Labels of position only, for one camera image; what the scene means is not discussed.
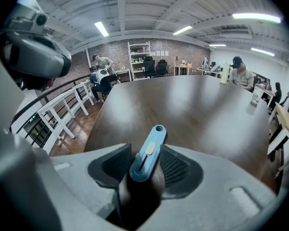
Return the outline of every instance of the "black hair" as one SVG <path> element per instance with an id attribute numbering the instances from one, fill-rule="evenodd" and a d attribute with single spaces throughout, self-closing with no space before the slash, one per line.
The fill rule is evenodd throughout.
<path id="1" fill-rule="evenodd" d="M 275 83 L 275 88 L 276 88 L 276 90 L 280 90 L 280 83 L 279 82 Z"/>
<path id="2" fill-rule="evenodd" d="M 95 61 L 95 58 L 96 58 L 97 56 L 98 56 L 98 55 L 93 55 L 92 60 Z"/>

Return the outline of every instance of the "black metal railing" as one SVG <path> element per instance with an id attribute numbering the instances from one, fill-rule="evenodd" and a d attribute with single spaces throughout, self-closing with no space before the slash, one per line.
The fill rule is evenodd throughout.
<path id="1" fill-rule="evenodd" d="M 12 124 L 17 121 L 29 108 L 31 108 L 33 105 L 35 105 L 37 102 L 40 102 L 41 100 L 44 100 L 46 103 L 49 102 L 49 99 L 47 96 L 49 96 L 50 94 L 52 94 L 53 92 L 69 85 L 69 84 L 74 84 L 77 85 L 76 81 L 79 81 L 81 79 L 85 79 L 88 78 L 90 75 L 85 75 L 73 80 L 70 80 L 42 95 L 40 95 L 38 98 L 36 98 L 35 100 L 33 100 L 32 102 L 30 102 L 29 104 L 27 104 L 24 108 L 22 108 L 13 118 L 13 121 L 11 123 Z M 80 99 L 82 100 L 82 98 L 86 95 L 86 93 L 84 93 L 82 95 L 82 93 L 85 92 L 85 90 L 79 92 L 79 90 L 77 89 L 77 94 L 80 97 Z M 76 97 L 73 97 L 71 100 L 69 100 L 67 102 L 67 105 L 69 106 L 69 108 L 72 108 L 77 101 L 75 100 Z M 59 113 L 62 109 L 66 109 L 66 107 L 63 105 L 62 107 L 60 107 L 56 113 Z M 64 117 L 67 114 L 67 110 L 60 116 L 60 118 Z M 56 125 L 58 124 L 58 122 L 55 122 L 54 125 L 52 126 L 53 128 L 56 127 Z M 27 137 L 31 137 L 32 138 L 32 143 L 31 145 L 33 145 L 34 143 L 38 144 L 40 148 L 43 148 L 43 146 L 45 145 L 47 139 L 50 137 L 51 135 L 51 131 L 48 129 L 48 127 L 44 124 L 44 122 L 42 121 L 42 119 L 39 117 L 39 115 L 37 114 L 37 110 L 26 120 L 25 123 L 22 124 L 22 126 L 17 130 L 16 134 L 18 134 L 22 129 L 24 129 L 26 131 L 26 135 L 25 138 Z"/>

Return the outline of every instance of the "railing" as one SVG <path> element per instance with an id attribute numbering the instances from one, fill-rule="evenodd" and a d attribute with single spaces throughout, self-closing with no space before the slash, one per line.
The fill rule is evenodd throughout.
<path id="1" fill-rule="evenodd" d="M 36 98 L 35 100 L 33 100 L 32 102 L 30 102 L 29 104 L 27 104 L 24 108 L 22 108 L 13 118 L 13 121 L 11 123 L 12 124 L 19 119 L 29 108 L 31 108 L 33 105 L 35 105 L 37 102 L 41 101 L 41 100 L 45 100 L 46 103 L 49 102 L 48 100 L 48 95 L 50 95 L 51 93 L 73 83 L 74 86 L 76 85 L 76 81 L 84 79 L 84 78 L 88 78 L 90 75 L 85 75 L 76 79 L 73 79 L 71 81 L 68 81 L 52 90 L 50 90 L 47 93 L 42 94 L 41 96 L 39 96 L 38 98 Z M 77 89 L 77 93 L 78 96 L 80 97 L 80 99 L 82 100 L 82 98 L 86 95 L 86 93 L 84 93 L 83 95 L 81 95 L 83 92 L 85 92 L 85 90 L 79 92 L 79 90 Z M 73 97 L 71 100 L 69 100 L 67 102 L 67 104 L 71 103 L 76 97 Z M 72 108 L 77 102 L 75 101 L 71 106 L 69 105 L 69 108 Z M 63 105 L 61 108 L 59 108 L 56 112 L 59 113 L 62 109 L 64 109 L 65 106 Z M 67 110 L 60 116 L 60 118 L 64 117 L 67 114 Z M 23 128 L 26 127 L 26 125 L 28 125 L 30 123 L 31 119 L 34 119 L 35 117 L 37 117 L 37 121 L 35 123 L 32 124 L 32 126 L 30 126 L 29 130 L 26 131 L 26 135 L 25 135 L 25 139 L 30 136 L 33 141 L 31 143 L 31 145 L 33 145 L 34 143 L 38 144 L 40 148 L 43 148 L 43 146 L 45 145 L 47 139 L 49 138 L 49 136 L 51 135 L 51 131 L 48 129 L 48 127 L 46 127 L 46 125 L 44 124 L 44 122 L 42 121 L 42 119 L 40 117 L 38 117 L 37 114 L 37 110 L 27 119 L 27 121 L 18 129 L 18 131 L 16 132 L 16 134 L 18 134 Z M 58 124 L 58 122 L 56 122 L 53 125 L 53 128 L 55 128 L 55 126 Z"/>

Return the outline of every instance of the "brown tabletop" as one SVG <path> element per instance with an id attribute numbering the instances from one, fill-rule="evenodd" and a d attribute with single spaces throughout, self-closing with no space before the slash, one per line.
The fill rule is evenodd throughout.
<path id="1" fill-rule="evenodd" d="M 89 135 L 85 152 L 119 143 L 136 154 L 151 128 L 167 130 L 165 144 L 228 159 L 260 178 L 269 145 L 266 103 L 212 76 L 173 76 L 113 87 Z"/>

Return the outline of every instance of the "ceiling light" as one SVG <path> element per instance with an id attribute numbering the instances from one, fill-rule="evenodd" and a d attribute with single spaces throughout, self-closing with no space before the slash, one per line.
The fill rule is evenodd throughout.
<path id="1" fill-rule="evenodd" d="M 183 29 L 175 32 L 173 35 L 178 35 L 179 33 L 183 33 L 183 32 L 185 32 L 186 30 L 189 30 L 189 29 L 192 29 L 192 27 L 191 26 L 184 27 Z"/>
<path id="2" fill-rule="evenodd" d="M 102 33 L 102 35 L 104 37 L 108 36 L 109 34 L 107 33 L 105 27 L 103 26 L 103 23 L 100 21 L 100 22 L 97 22 L 97 23 L 94 23 L 95 26 L 97 27 L 97 29 L 100 30 L 100 32 Z"/>
<path id="3" fill-rule="evenodd" d="M 275 23 L 281 22 L 281 19 L 279 17 L 264 13 L 234 13 L 232 16 L 235 19 L 256 19 L 271 21 Z"/>
<path id="4" fill-rule="evenodd" d="M 256 48 L 252 48 L 251 50 L 252 51 L 256 51 L 256 52 L 260 52 L 260 53 L 263 53 L 263 54 L 267 54 L 267 55 L 270 55 L 270 56 L 275 56 L 274 53 L 271 53 L 271 52 L 268 52 L 268 51 L 263 51 L 263 50 L 259 50 L 259 49 L 256 49 Z"/>
<path id="5" fill-rule="evenodd" d="M 209 44 L 210 47 L 226 47 L 225 44 Z"/>

